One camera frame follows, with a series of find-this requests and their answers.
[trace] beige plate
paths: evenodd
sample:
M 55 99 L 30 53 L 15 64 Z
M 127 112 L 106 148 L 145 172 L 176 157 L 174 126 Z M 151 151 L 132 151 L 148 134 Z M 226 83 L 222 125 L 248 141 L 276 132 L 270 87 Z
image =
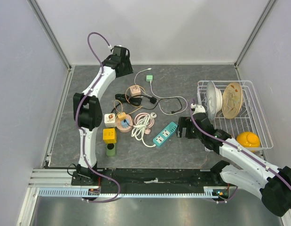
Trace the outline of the beige plate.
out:
M 243 92 L 237 82 L 230 83 L 222 95 L 222 113 L 226 119 L 235 118 L 243 105 Z

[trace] yellow cube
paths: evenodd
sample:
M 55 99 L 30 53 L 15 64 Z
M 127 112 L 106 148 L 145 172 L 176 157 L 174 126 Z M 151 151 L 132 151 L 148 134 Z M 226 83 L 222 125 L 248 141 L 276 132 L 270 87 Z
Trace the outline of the yellow cube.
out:
M 103 129 L 103 141 L 106 144 L 115 144 L 116 143 L 116 130 L 115 128 Z
M 120 119 L 120 121 L 122 121 L 122 120 L 126 119 L 126 114 L 124 112 L 119 113 L 118 118 Z

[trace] white wall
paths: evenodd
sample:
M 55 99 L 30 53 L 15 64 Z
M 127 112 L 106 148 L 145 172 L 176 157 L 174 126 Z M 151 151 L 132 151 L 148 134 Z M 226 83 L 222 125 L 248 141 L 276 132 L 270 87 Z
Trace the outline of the white wall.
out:
M 97 64 L 97 31 L 131 51 L 133 64 L 234 62 L 267 0 L 38 0 L 72 64 Z M 101 59 L 109 51 L 92 38 Z
M 0 226 L 16 225 L 66 74 L 28 1 L 0 1 Z
M 291 168 L 291 0 L 279 0 L 240 65 L 251 80 L 271 130 L 270 162 Z

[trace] power strip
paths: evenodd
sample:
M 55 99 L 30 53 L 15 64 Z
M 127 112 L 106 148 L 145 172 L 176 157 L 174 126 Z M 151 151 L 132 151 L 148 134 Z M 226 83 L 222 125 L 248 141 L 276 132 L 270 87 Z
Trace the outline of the power strip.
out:
M 167 141 L 172 134 L 175 133 L 178 125 L 173 121 L 164 128 L 154 139 L 153 142 L 157 147 L 160 147 L 165 141 Z

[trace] dish rack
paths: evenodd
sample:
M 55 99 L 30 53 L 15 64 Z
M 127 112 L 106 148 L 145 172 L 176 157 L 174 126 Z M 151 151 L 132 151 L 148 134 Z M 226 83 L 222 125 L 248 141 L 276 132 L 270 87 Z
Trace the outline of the dish rack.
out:
M 207 83 L 209 81 L 199 81 L 197 83 L 197 98 L 199 104 L 207 111 Z M 243 91 L 244 102 L 238 115 L 233 119 L 226 119 L 221 111 L 216 114 L 211 122 L 215 128 L 222 129 L 235 139 L 242 132 L 253 132 L 260 139 L 260 147 L 248 148 L 251 151 L 261 151 L 273 147 L 273 141 L 267 128 L 267 123 L 263 116 L 253 83 L 251 81 L 213 81 L 216 88 L 223 94 L 225 88 L 231 82 L 238 82 Z

